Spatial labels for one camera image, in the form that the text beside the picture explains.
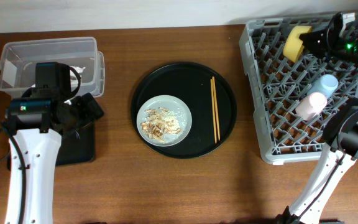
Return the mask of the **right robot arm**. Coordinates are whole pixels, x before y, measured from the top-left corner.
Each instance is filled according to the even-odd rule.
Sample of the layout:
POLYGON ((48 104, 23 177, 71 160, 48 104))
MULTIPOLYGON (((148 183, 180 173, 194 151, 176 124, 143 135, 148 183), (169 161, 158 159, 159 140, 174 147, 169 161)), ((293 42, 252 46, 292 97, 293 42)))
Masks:
MULTIPOLYGON (((335 58, 358 64, 358 34, 344 38, 353 13, 337 13, 323 30, 311 26, 294 27, 285 42, 283 54, 298 61, 304 49, 315 57, 335 58)), ((323 130, 323 150, 318 164, 300 196, 274 223, 319 223, 321 213, 343 175, 358 160, 358 80, 356 94, 328 122, 323 130)))

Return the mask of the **white tissue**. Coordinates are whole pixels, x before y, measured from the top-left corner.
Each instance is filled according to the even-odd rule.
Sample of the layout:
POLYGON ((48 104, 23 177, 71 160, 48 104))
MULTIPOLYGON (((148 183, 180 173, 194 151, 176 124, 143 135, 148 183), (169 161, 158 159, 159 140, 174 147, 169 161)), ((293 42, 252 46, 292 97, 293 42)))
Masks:
MULTIPOLYGON (((72 66, 72 68, 81 76, 81 74, 84 72, 86 67, 72 66)), ((70 80, 71 81, 76 81, 76 82, 78 81, 76 76, 75 76, 75 73, 72 70, 70 71, 70 80)))

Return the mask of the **yellow bowl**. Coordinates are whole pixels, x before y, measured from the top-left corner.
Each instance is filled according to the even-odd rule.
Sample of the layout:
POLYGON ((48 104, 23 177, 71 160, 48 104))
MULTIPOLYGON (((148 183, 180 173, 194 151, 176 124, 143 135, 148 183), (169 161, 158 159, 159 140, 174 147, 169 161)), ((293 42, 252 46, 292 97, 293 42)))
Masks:
POLYGON ((292 62, 297 62, 304 49, 300 35, 310 33, 311 31, 311 26, 295 26, 285 42, 283 55, 292 62))

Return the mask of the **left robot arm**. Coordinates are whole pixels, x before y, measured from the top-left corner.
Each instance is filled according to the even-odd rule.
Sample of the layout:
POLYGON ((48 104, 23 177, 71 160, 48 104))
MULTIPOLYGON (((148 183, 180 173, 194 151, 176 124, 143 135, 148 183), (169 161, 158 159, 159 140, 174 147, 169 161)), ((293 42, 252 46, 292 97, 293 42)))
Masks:
POLYGON ((11 174, 5 223, 52 223, 55 164, 62 140, 104 114, 91 93, 78 95, 58 62, 35 66, 35 85, 11 100, 1 128, 9 137, 11 174))

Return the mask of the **pink cup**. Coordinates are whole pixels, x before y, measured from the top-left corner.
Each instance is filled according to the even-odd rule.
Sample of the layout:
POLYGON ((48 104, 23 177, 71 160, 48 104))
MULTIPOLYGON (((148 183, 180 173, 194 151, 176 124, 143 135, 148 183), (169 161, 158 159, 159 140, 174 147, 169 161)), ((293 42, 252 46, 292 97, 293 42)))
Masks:
POLYGON ((320 92, 314 92, 303 98, 295 108, 295 112, 303 120, 309 121, 314 118, 325 108, 327 98, 320 92))

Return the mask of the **blue cup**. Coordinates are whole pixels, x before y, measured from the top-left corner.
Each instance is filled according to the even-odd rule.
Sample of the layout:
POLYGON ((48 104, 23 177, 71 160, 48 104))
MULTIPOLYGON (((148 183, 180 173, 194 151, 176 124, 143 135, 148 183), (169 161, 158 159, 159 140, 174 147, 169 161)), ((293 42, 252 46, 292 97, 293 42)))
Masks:
POLYGON ((320 92, 328 99, 336 91, 338 84, 338 79, 334 75, 323 75, 312 84, 311 88, 307 92, 307 95, 320 92))

